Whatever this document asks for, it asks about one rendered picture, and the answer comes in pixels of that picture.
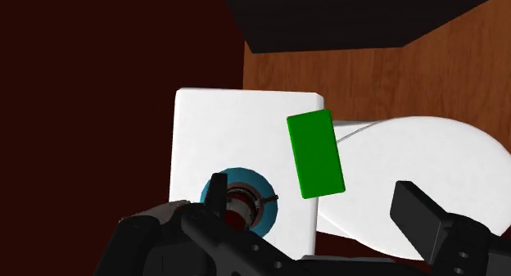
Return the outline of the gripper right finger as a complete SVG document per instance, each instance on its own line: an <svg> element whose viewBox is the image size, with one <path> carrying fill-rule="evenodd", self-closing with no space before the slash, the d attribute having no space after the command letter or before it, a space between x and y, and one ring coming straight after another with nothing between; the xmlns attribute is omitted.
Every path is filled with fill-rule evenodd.
<svg viewBox="0 0 511 276"><path fill-rule="evenodd" d="M411 181L396 182L390 217L432 266L430 276L511 276L511 240L445 211Z"/></svg>

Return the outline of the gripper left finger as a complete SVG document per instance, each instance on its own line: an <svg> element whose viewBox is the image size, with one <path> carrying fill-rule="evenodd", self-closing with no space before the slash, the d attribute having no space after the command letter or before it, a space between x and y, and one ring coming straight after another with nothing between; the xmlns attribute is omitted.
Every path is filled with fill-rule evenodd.
<svg viewBox="0 0 511 276"><path fill-rule="evenodd" d="M172 219L179 222L178 233L214 261L215 276L313 276L255 233L237 231L225 222L227 180L224 173L213 174L203 203L168 202L123 218L94 276L143 276L150 250Z"/></svg>

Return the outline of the blue round container red inside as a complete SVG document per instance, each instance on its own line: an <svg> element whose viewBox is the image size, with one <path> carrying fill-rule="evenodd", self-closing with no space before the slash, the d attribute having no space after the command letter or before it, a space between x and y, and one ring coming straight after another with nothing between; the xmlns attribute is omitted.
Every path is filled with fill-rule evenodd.
<svg viewBox="0 0 511 276"><path fill-rule="evenodd" d="M278 195L261 174L247 168L227 168L225 222L238 231L260 237L269 233L277 218Z"/></svg>

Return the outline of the green flat box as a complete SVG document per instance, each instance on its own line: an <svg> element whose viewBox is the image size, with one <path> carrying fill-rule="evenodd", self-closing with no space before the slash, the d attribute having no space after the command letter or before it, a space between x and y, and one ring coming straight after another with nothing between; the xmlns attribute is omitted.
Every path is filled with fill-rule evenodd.
<svg viewBox="0 0 511 276"><path fill-rule="evenodd" d="M331 111L322 109L287 117L297 178L304 199L342 193L342 173Z"/></svg>

